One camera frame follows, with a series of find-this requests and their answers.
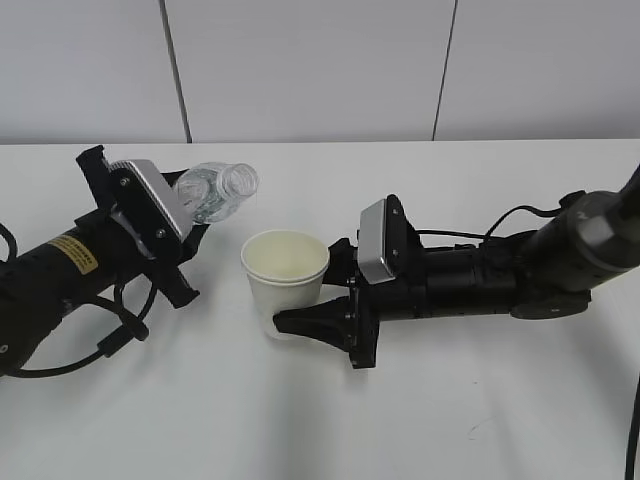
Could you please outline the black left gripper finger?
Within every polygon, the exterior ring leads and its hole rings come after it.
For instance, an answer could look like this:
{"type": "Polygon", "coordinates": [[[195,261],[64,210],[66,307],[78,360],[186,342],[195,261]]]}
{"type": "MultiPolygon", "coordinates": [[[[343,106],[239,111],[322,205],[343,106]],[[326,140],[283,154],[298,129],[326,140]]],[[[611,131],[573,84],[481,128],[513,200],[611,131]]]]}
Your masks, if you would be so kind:
{"type": "Polygon", "coordinates": [[[185,263],[197,255],[202,239],[208,229],[208,224],[196,224],[192,228],[191,232],[181,245],[180,263],[185,263]]]}
{"type": "Polygon", "coordinates": [[[185,170],[172,171],[172,172],[161,172],[160,175],[163,179],[163,182],[167,185],[168,188],[173,188],[177,183],[178,179],[187,172],[185,170]]]}

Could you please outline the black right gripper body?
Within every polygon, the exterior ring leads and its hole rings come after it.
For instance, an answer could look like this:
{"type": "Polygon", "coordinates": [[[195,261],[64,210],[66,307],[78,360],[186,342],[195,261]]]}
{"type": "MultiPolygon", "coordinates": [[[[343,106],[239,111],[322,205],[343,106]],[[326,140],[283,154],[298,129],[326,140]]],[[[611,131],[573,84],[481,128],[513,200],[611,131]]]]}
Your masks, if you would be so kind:
{"type": "Polygon", "coordinates": [[[425,313],[424,247],[418,239],[385,245],[358,245],[350,277],[354,335],[348,352],[351,366],[376,366],[380,324],[419,318],[425,313]]]}

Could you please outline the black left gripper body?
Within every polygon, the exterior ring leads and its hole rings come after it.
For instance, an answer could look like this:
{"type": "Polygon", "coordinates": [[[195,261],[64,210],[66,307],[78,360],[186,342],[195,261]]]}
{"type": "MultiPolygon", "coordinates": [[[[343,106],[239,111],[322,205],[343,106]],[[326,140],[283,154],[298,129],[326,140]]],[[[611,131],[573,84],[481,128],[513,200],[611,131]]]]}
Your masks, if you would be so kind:
{"type": "Polygon", "coordinates": [[[167,264],[150,257],[139,237],[118,209],[113,189],[109,186],[111,165],[105,158],[104,147],[91,147],[76,158],[96,209],[76,220],[81,229],[95,231],[100,247],[106,249],[109,263],[117,278],[127,282],[139,275],[146,276],[175,308],[190,304],[199,296],[180,270],[179,260],[167,264]]]}

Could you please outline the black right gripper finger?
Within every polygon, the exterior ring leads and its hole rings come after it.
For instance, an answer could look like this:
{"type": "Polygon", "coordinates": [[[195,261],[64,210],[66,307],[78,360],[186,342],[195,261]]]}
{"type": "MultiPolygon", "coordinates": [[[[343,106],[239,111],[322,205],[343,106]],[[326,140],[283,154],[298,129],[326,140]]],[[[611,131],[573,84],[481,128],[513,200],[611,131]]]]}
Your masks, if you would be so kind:
{"type": "Polygon", "coordinates": [[[329,263],[323,275],[324,285],[356,288],[361,275],[357,263],[357,247],[346,237],[340,238],[329,247],[329,263]]]}
{"type": "Polygon", "coordinates": [[[348,352],[353,337],[353,319],[347,296],[311,307],[285,310],[273,316],[279,333],[306,337],[348,352]]]}

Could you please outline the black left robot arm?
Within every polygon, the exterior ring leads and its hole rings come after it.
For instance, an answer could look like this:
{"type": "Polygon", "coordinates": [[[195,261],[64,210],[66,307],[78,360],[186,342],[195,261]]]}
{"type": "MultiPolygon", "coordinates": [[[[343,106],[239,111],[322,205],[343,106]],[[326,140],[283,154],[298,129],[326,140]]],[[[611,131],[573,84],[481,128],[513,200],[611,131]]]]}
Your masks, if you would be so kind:
{"type": "Polygon", "coordinates": [[[76,159],[96,208],[74,228],[19,254],[3,228],[9,254],[1,263],[1,373],[47,378],[109,358],[131,340],[144,341],[144,323],[162,294],[182,308],[198,291],[179,267],[197,253],[206,229],[184,211],[174,185],[179,172],[162,173],[148,160],[110,164],[101,145],[76,159]],[[70,313],[84,305],[114,314],[120,324],[94,353],[61,367],[29,370],[25,363],[70,313]]]}

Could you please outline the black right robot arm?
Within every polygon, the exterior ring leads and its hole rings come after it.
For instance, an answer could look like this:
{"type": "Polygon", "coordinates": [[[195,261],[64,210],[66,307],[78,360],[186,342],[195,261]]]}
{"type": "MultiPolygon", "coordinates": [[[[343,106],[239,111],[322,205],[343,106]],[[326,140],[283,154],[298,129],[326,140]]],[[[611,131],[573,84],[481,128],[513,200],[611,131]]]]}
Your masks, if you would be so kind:
{"type": "Polygon", "coordinates": [[[348,294],[285,308],[282,334],[347,353],[356,369],[376,364],[387,321],[508,315],[547,320],[584,312],[597,286],[639,265],[639,179],[618,191],[576,191],[544,210],[537,230],[500,237],[463,234],[458,244],[426,247],[399,198],[364,209],[357,243],[336,241],[323,281],[348,294]]]}

